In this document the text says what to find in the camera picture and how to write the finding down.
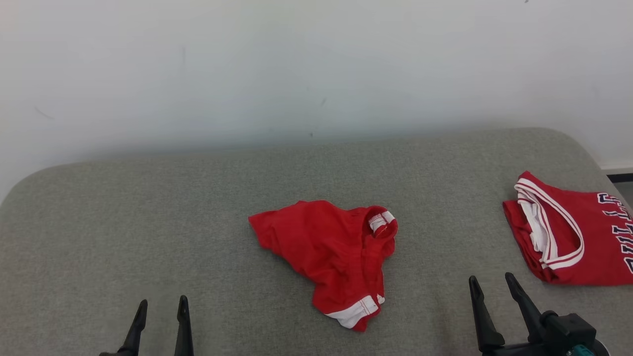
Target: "basketball jersey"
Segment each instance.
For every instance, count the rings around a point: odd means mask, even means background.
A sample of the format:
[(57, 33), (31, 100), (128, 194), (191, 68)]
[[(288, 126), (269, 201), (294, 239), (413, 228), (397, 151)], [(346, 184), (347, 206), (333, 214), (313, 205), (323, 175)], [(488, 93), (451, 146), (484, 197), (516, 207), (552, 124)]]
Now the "basketball jersey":
[(312, 303), (318, 310), (365, 331), (385, 302), (382, 262), (395, 248), (398, 224), (387, 209), (300, 201), (249, 221), (263, 248), (316, 284)]
[(503, 208), (530, 270), (557, 284), (633, 283), (633, 221), (607, 193), (549, 186), (524, 172)]

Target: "black strip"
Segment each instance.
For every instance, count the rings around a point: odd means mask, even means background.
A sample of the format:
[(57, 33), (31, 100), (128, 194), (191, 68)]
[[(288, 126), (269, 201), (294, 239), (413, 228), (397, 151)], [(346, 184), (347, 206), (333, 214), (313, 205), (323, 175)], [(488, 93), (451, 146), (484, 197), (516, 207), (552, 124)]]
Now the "black strip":
[(611, 183), (633, 182), (633, 173), (607, 175)]

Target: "white wall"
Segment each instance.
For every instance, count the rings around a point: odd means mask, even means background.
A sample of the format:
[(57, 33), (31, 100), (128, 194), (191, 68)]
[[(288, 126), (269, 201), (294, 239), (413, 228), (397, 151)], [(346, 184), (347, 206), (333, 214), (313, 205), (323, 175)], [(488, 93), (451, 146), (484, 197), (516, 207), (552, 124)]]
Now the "white wall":
[(545, 126), (633, 167), (630, 0), (3, 0), (0, 199), (60, 163)]

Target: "red clothing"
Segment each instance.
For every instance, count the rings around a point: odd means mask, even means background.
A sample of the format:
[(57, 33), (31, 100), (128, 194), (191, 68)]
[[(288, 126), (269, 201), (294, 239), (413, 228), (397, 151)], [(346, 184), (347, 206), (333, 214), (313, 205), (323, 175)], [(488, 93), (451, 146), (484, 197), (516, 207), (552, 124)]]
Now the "red clothing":
[(633, 283), (633, 221), (607, 193), (549, 186), (530, 172), (503, 208), (523, 257), (540, 279), (600, 286)]
[(344, 327), (365, 331), (384, 302), (382, 262), (394, 252), (398, 224), (382, 207), (343, 210), (300, 201), (249, 221), (260, 245), (315, 284), (314, 306)]

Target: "gray floor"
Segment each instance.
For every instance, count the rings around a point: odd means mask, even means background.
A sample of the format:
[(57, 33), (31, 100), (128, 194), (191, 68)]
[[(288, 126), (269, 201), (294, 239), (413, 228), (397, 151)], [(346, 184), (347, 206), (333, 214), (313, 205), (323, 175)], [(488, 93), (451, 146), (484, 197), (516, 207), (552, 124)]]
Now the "gray floor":
[(633, 206), (633, 182), (615, 183), (614, 186), (618, 188), (629, 206)]

